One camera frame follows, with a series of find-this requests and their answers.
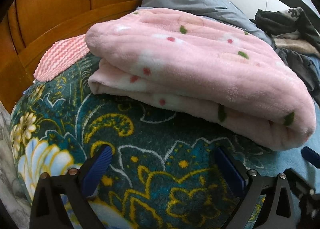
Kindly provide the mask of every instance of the gray floral pillowcase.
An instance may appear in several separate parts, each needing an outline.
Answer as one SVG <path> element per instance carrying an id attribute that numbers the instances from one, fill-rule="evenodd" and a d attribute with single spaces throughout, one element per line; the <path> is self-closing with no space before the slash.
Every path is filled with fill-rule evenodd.
<path id="1" fill-rule="evenodd" d="M 142 0 L 141 7 L 167 8 L 214 19 L 243 29 L 269 45 L 272 40 L 228 0 Z"/>

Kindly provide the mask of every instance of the pink wavy striped fabric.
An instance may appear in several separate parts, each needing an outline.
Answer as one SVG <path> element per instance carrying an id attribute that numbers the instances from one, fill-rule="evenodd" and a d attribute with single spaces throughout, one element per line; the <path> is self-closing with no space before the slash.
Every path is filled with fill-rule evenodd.
<path id="1" fill-rule="evenodd" d="M 42 56 L 34 78 L 40 82 L 50 81 L 84 57 L 89 52 L 84 38 L 85 34 L 54 43 Z"/>

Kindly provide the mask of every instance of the dark green blanket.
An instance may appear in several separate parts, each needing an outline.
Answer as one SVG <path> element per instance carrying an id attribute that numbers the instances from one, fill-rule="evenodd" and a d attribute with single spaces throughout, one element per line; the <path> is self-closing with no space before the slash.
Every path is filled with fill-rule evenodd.
<path id="1" fill-rule="evenodd" d="M 65 174 L 108 144 L 112 163 L 90 201 L 103 223 L 121 229 L 220 228 L 238 199 L 215 165 L 215 147 L 226 146 L 261 173 L 264 165 L 274 165 L 275 153 L 188 114 L 93 95 L 88 78 L 99 60 L 89 53 L 52 81 L 37 82 L 13 110 L 13 152 L 29 200 L 42 172 Z"/>

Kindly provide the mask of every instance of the ribbed blue pad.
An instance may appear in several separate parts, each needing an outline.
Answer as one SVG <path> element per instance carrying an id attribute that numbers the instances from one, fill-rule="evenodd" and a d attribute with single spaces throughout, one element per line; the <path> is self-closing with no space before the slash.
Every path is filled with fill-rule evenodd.
<path id="1" fill-rule="evenodd" d="M 229 158 L 220 148 L 215 149 L 214 158 L 233 195 L 240 198 L 243 197 L 245 194 L 245 181 Z"/>
<path id="2" fill-rule="evenodd" d="M 96 190 L 103 174 L 108 169 L 112 159 L 112 149 L 107 146 L 92 165 L 87 175 L 82 181 L 82 195 L 92 196 Z"/>
<path id="3" fill-rule="evenodd" d="M 320 168 L 320 155 L 314 150 L 309 147 L 304 147 L 301 150 L 301 155 L 306 161 L 310 162 L 316 168 Z"/>

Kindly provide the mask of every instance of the wooden headboard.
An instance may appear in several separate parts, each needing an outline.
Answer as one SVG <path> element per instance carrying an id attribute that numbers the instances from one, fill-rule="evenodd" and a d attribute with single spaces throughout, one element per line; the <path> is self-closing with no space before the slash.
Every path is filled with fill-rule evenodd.
<path id="1" fill-rule="evenodd" d="M 0 101 L 10 112 L 50 46 L 120 18 L 141 0 L 15 0 L 0 23 Z"/>

